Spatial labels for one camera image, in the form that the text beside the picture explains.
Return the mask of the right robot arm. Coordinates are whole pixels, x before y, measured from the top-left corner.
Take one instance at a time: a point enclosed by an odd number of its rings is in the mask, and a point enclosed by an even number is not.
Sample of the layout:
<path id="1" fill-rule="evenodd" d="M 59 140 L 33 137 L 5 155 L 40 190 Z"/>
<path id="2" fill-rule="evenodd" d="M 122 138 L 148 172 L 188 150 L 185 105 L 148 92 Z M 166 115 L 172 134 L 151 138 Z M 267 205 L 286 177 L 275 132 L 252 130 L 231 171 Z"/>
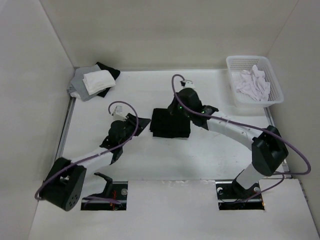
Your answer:
<path id="1" fill-rule="evenodd" d="M 232 124 L 217 108 L 203 105 L 197 92 L 186 87 L 174 92 L 168 107 L 171 114 L 185 115 L 195 126 L 222 134 L 247 147 L 251 151 L 251 163 L 232 181 L 231 191 L 238 198 L 254 198 L 250 188 L 259 180 L 272 176 L 288 156 L 289 151 L 280 137 L 278 129 L 269 125 L 261 130 L 252 126 Z"/>

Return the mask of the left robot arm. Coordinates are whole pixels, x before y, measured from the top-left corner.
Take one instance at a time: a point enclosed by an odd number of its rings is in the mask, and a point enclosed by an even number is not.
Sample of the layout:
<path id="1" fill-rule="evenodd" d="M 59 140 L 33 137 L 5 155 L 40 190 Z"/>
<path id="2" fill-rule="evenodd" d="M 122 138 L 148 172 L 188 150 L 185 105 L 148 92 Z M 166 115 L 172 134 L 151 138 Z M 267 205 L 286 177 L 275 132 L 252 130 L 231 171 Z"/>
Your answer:
<path id="1" fill-rule="evenodd" d="M 60 157 L 55 160 L 36 196 L 70 211 L 81 198 L 86 177 L 94 174 L 106 181 L 96 185 L 96 195 L 108 199 L 112 195 L 111 179 L 97 170 L 114 164 L 123 154 L 123 146 L 132 137 L 139 136 L 150 122 L 150 118 L 136 117 L 131 113 L 122 120 L 113 121 L 107 137 L 94 152 L 75 159 Z"/>

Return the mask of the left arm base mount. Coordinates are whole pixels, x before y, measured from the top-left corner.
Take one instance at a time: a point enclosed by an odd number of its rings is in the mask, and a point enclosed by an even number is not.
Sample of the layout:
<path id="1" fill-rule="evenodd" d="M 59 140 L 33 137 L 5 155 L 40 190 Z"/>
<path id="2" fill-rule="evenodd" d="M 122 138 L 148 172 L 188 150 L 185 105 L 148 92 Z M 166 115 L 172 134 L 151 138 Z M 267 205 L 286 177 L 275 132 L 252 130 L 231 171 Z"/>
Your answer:
<path id="1" fill-rule="evenodd" d="M 86 195 L 81 200 L 81 211 L 126 211 L 129 184 L 127 181 L 107 183 L 101 193 Z"/>

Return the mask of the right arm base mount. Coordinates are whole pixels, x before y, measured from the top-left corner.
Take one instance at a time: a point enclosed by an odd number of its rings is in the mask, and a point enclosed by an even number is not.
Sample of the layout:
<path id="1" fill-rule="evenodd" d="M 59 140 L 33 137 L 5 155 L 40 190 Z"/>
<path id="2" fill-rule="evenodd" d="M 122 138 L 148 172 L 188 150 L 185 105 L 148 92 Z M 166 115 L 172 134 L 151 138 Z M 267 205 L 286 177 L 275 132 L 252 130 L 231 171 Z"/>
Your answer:
<path id="1" fill-rule="evenodd" d="M 242 189 L 232 181 L 216 181 L 215 187 L 221 211 L 265 209 L 262 196 L 254 196 L 261 191 L 258 182 L 249 189 Z"/>

